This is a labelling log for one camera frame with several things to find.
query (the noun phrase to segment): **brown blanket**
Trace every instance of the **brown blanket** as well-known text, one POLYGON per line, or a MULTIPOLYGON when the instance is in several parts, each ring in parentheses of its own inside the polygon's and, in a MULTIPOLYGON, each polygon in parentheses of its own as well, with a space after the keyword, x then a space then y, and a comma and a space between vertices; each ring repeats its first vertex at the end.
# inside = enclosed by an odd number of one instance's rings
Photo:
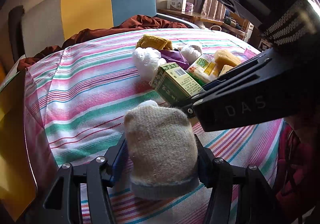
POLYGON ((36 54, 34 57, 21 59, 19 61, 17 71, 22 71, 23 69, 32 66, 42 58, 48 56, 49 54, 61 51, 68 46, 73 46, 75 44, 83 43, 85 41, 89 41, 92 39, 96 39, 99 37, 105 37, 113 34, 143 30, 143 29, 158 29, 158 28, 187 28, 184 24, 177 22, 169 22, 167 20, 157 18, 157 17, 149 17, 144 15, 135 15, 126 21, 124 21, 121 25, 117 27, 112 27, 110 29, 95 29, 91 30, 86 28, 80 31, 78 34, 71 36, 67 39, 62 47, 60 46, 49 46, 42 50, 40 53, 36 54))

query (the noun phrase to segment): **armrest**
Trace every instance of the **armrest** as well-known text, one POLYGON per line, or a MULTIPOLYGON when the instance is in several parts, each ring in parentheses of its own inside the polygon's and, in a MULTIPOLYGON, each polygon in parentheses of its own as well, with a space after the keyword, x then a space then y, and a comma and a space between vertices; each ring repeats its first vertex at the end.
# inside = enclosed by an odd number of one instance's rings
POLYGON ((195 24, 193 24, 191 22, 185 21, 183 19, 176 18, 176 17, 172 17, 172 16, 168 16, 168 15, 165 15, 165 14, 160 14, 160 13, 157 13, 156 17, 168 20, 170 22, 182 23, 188 28, 197 28, 197 29, 199 29, 199 27, 197 25, 195 25, 195 24))
POLYGON ((20 57, 25 54, 21 30, 21 18, 23 14, 23 6, 16 6, 8 15, 9 40, 14 62, 17 62, 20 57))

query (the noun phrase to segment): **purple bag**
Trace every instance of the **purple bag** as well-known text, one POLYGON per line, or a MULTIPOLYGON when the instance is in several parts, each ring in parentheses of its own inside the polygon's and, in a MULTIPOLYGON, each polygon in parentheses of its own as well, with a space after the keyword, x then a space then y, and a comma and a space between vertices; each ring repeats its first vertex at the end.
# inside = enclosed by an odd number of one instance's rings
POLYGON ((167 62, 176 62, 182 69, 186 70, 189 68, 188 61, 180 54, 179 51, 169 51, 169 50, 160 50, 161 57, 167 62))

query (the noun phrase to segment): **green box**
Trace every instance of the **green box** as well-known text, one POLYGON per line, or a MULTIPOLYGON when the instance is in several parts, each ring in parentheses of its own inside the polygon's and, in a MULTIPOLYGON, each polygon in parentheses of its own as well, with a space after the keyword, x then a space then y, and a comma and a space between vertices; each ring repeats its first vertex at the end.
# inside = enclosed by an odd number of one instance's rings
POLYGON ((203 88, 175 62, 159 66, 150 85, 170 105, 203 91, 203 88))

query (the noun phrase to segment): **yellow cloth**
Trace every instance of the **yellow cloth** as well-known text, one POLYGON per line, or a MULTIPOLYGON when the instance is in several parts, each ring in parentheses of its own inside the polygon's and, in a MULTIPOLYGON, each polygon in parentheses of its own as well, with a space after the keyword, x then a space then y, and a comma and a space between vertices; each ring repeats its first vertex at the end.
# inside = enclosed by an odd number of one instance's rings
POLYGON ((168 39, 144 34, 138 41, 136 48, 152 47, 157 50, 172 50, 172 42, 168 39))
POLYGON ((24 81, 21 71, 0 91, 0 201, 14 221, 37 189, 24 136, 24 81))

